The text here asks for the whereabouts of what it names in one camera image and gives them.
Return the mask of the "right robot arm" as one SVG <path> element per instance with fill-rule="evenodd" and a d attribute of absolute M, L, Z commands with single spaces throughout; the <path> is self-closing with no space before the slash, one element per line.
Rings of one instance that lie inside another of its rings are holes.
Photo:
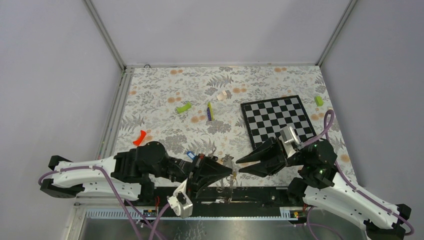
<path fill-rule="evenodd" d="M 262 178 L 286 167 L 301 166 L 299 177 L 287 187 L 287 201 L 337 215 L 365 231 L 370 240 L 402 240 L 414 233 L 408 223 L 411 208 L 382 200 L 347 179 L 337 167 L 337 154 L 326 139 L 305 144 L 296 138 L 271 137 L 236 163 L 249 164 L 239 172 Z"/>

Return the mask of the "large silver keyring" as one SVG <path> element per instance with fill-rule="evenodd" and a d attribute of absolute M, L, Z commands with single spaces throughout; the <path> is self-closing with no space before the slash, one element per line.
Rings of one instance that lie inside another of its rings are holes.
<path fill-rule="evenodd" d="M 222 159 L 222 164 L 231 169 L 231 173 L 226 176 L 225 178 L 222 178 L 219 183 L 220 186 L 216 188 L 216 191 L 218 193 L 217 201 L 219 203 L 226 203 L 229 204 L 233 199 L 233 192 L 234 192 L 234 183 L 236 181 L 236 170 L 233 165 L 233 159 L 234 157 L 226 154 Z"/>

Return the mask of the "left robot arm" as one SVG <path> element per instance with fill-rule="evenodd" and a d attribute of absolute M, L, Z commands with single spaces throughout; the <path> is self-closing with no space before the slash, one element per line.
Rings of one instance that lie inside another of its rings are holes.
<path fill-rule="evenodd" d="M 233 172 L 232 168 L 218 163 L 214 155 L 198 154 L 191 161 L 172 157 L 158 141 L 92 161 L 73 162 L 54 155 L 48 167 L 50 172 L 38 179 L 38 185 L 51 197 L 73 199 L 78 195 L 119 195 L 144 206 L 159 198 L 151 177 L 172 183 L 186 182 L 186 194 L 195 198 L 206 187 Z"/>

